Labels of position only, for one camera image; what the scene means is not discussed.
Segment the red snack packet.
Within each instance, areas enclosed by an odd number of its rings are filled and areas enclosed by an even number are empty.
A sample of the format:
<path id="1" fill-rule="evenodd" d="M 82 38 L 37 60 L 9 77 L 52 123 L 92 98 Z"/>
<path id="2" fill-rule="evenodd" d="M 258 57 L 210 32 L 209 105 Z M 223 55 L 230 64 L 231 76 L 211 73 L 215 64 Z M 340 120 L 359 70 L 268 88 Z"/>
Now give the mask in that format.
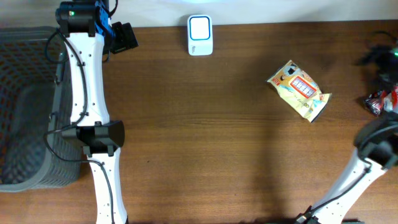
<path id="1" fill-rule="evenodd" d="M 393 90 L 383 99 L 383 109 L 387 112 L 397 113 L 397 85 Z"/>

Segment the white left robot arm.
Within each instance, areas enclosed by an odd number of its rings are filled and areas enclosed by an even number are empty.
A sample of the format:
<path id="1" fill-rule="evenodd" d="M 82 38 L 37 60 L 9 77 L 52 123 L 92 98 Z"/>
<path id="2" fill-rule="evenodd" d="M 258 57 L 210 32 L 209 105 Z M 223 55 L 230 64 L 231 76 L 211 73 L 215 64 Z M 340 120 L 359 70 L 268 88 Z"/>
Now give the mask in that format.
<path id="1" fill-rule="evenodd" d="M 55 11 L 57 34 L 64 41 L 72 80 L 70 125 L 62 137 L 79 147 L 90 165 L 97 223 L 128 223 L 119 164 L 124 124 L 111 120 L 103 85 L 103 56 L 138 47 L 129 23 L 112 22 L 107 1 L 63 1 Z"/>

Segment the black snack packet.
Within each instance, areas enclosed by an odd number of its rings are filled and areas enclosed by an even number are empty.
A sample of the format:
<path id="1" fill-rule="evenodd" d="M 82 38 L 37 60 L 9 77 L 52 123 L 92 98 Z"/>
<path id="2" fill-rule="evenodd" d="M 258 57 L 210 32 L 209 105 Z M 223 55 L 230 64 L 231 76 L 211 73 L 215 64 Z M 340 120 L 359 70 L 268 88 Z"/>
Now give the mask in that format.
<path id="1" fill-rule="evenodd" d="M 364 100 L 364 105 L 374 116 L 379 116 L 383 111 L 392 111 L 393 104 L 391 93 L 385 90 L 379 90 L 370 94 Z"/>

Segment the yellow snack bag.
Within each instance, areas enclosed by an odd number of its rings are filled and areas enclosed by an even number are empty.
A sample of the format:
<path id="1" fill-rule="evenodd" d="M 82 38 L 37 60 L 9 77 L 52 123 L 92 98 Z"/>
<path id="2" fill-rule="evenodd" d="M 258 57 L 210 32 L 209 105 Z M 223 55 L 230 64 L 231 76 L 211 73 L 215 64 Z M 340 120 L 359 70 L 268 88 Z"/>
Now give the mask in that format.
<path id="1" fill-rule="evenodd" d="M 311 76 L 289 60 L 267 79 L 278 95 L 302 118 L 314 122 L 331 100 L 331 93 L 321 91 Z"/>

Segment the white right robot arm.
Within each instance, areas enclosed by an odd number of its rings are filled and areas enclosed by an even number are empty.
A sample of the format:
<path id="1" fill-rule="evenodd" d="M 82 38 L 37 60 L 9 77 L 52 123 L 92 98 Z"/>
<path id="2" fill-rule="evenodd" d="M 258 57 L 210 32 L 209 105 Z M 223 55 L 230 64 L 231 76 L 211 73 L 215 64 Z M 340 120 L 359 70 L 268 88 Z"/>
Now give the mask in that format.
<path id="1" fill-rule="evenodd" d="M 397 165 L 397 109 L 364 126 L 354 140 L 354 152 L 328 193 L 298 215 L 295 223 L 343 223 L 362 193 Z"/>

